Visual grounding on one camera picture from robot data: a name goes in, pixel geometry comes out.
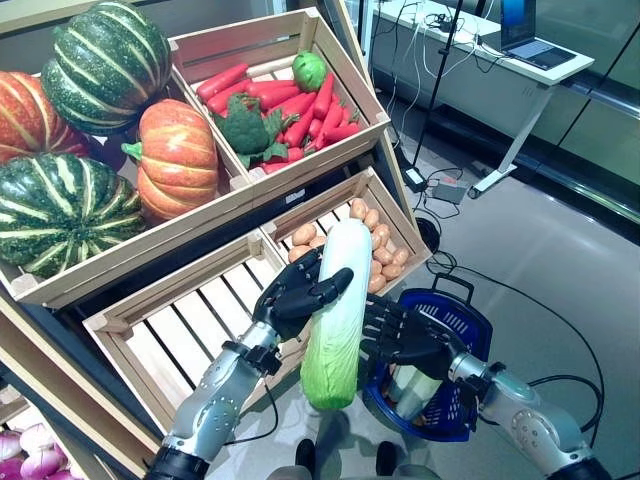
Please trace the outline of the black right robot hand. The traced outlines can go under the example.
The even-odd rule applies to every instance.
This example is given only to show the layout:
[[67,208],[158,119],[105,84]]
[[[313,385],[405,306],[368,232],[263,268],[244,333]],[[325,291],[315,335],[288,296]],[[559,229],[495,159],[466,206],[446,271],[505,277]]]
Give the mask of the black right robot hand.
[[417,310],[368,294],[360,350],[389,364],[409,365],[435,380],[447,380],[455,358],[468,352],[448,327]]

